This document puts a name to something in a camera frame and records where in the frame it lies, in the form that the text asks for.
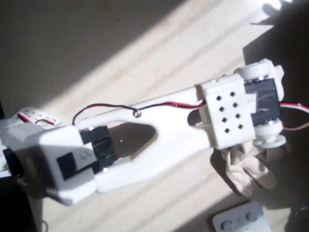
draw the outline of beige fabric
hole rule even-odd
[[[226,160],[226,175],[243,196],[252,195],[249,176],[266,189],[276,186],[275,175],[255,157],[262,152],[264,150],[254,147],[252,142],[236,145],[221,152]]]

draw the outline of button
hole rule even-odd
[[[226,220],[226,221],[222,222],[221,228],[224,231],[231,231],[232,230],[232,222],[229,221],[229,220]]]
[[[246,219],[249,220],[249,221],[257,221],[256,212],[251,211],[251,212],[247,213]]]

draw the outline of white 3d-printed part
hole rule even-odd
[[[255,138],[244,81],[238,74],[203,83],[217,149]]]

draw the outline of robotic arm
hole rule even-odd
[[[72,205],[95,191],[105,193],[151,178],[203,149],[221,150],[252,139],[261,148],[283,145],[282,77],[282,67],[264,59],[232,75],[76,125],[46,130],[20,124],[1,131],[2,152],[26,193]],[[202,123],[190,126],[188,116],[195,109]],[[106,127],[115,121],[150,125],[156,135],[128,162],[117,164]]]

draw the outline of white device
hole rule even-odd
[[[271,232],[263,209],[250,202],[215,215],[212,223],[216,232]]]
[[[134,111],[120,108],[82,119],[73,126],[47,130],[33,123],[20,124],[2,130],[0,138],[22,165],[24,175],[19,180],[26,193],[47,195],[71,205],[95,191],[105,193],[151,178],[210,147],[223,149],[252,139],[255,139],[255,146],[262,148],[283,145],[286,140],[279,135],[283,129],[280,119],[270,116],[272,106],[259,106],[261,102],[267,103],[264,98],[269,95],[262,96],[258,92],[258,88],[269,88],[272,84],[269,91],[272,101],[277,103],[274,105],[277,110],[284,95],[282,77],[282,67],[274,67],[270,60],[264,59],[237,69],[232,75],[137,103],[131,106]],[[202,123],[188,124],[194,107],[160,105],[172,101],[199,106]],[[156,137],[132,154],[129,162],[106,169],[102,168],[98,153],[110,141],[107,129],[101,126],[114,121],[151,125]],[[93,136],[102,134],[106,137],[96,143]],[[104,157],[103,162],[110,162],[112,157]]]

